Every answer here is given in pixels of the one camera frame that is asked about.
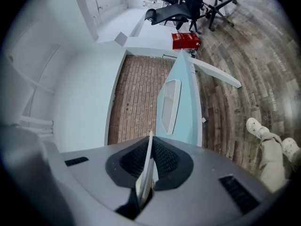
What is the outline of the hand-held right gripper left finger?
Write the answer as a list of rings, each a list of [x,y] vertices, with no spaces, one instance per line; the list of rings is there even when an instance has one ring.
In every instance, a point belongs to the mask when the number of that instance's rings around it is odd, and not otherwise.
[[[112,181],[120,187],[133,188],[144,169],[149,137],[144,137],[112,154],[105,169]]]

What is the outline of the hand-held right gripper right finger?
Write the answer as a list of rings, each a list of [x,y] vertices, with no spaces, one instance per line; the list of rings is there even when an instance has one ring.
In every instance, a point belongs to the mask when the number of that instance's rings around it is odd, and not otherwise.
[[[180,187],[192,174],[194,168],[193,159],[188,153],[159,137],[152,140],[152,158],[158,172],[155,191]]]

